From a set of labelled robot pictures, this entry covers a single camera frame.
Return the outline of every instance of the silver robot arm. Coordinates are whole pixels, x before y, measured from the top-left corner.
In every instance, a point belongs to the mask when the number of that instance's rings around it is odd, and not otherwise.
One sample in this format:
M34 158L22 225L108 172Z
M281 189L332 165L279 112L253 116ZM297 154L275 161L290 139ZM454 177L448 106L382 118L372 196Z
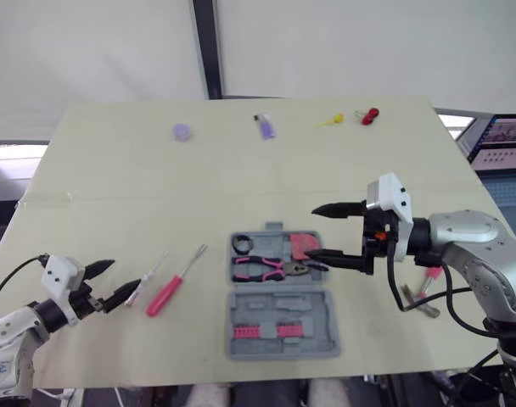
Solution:
M486 316L516 323L516 240L497 218L473 210L429 217L431 249L473 289Z
M84 282L103 273L113 260L87 267L69 257L42 256L42 284L49 299L31 303L0 318L0 407L29 404L33 385L33 355L63 326L74 326L93 312L108 313L132 294L139 280L128 282L107 298L95 299Z
M307 255L333 267L368 275L373 274L375 257L387 257L390 287L402 311L413 307L403 307L395 281L390 279L394 261L411 255L416 265L449 265L456 269L486 314L484 333L499 339L503 362L516 372L516 240L501 221L473 210L413 218L409 194L392 173L368 185L366 200L328 203L312 213L340 219L363 217L361 255L331 249L313 250Z

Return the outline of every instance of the pliers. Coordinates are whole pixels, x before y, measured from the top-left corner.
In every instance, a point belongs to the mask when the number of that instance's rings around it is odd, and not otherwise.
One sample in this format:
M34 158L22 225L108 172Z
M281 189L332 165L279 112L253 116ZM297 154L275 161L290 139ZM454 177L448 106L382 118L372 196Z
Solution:
M233 282L266 282L273 280L280 282L286 278L286 276L300 276L309 272L309 267L301 263L289 262L284 263L281 259L267 258L261 256L245 256L245 257L233 257L232 264L243 265L243 264L256 264L256 265L268 265L274 268L273 271L260 274L258 276L246 276L241 274L234 274L232 277Z

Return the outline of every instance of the gray tool case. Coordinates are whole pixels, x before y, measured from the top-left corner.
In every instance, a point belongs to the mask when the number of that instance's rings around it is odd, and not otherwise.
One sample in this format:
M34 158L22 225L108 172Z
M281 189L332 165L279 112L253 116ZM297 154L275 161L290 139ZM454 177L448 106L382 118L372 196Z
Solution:
M264 231L246 231L230 236L228 274L235 291L227 301L227 354L237 360L286 360L332 358L340 353L339 331L334 301L322 283L331 271L311 269L301 276L286 276L283 281L234 282L233 276L259 276L273 270L267 265L233 264L238 257L261 256L292 261L290 235L315 231L284 231L280 222L266 223ZM246 255L235 252L234 236L252 239ZM293 337L282 332L294 332Z

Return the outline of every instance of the table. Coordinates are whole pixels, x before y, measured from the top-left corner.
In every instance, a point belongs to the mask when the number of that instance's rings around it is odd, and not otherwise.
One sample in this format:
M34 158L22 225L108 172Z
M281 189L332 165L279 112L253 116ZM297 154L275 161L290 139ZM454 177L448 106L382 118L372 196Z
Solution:
M360 125L354 110L380 116ZM262 141L253 114L268 112L277 138ZM345 123L316 127L335 113ZM176 142L171 127L193 138ZM83 104L61 122L0 245L0 281L24 259L49 252L82 263L116 259L92 281L96 297L139 278L166 249L171 255L134 307L91 315L55 333L36 354L38 387L153 386L283 377L353 376L468 366L495 347L442 315L401 313L385 262L375 276L332 270L341 356L330 360L244 362L224 352L227 243L233 231L281 220L316 230L327 248L358 253L362 223L311 215L320 204L364 199L367 184L394 171L412 194L414 216L478 209L502 219L425 98L253 99L185 103ZM195 249L209 249L159 317L147 302ZM0 315L44 299L41 268L7 285ZM423 280L411 259L399 284ZM454 276L456 287L464 285ZM444 280L434 284L442 291ZM471 293L461 316L484 317Z

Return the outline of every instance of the monitor screen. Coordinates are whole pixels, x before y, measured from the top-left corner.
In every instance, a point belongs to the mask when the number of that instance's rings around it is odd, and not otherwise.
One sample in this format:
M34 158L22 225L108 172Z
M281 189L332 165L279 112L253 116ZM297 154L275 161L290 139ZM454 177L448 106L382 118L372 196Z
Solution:
M468 159L475 171L516 171L516 115L494 116Z

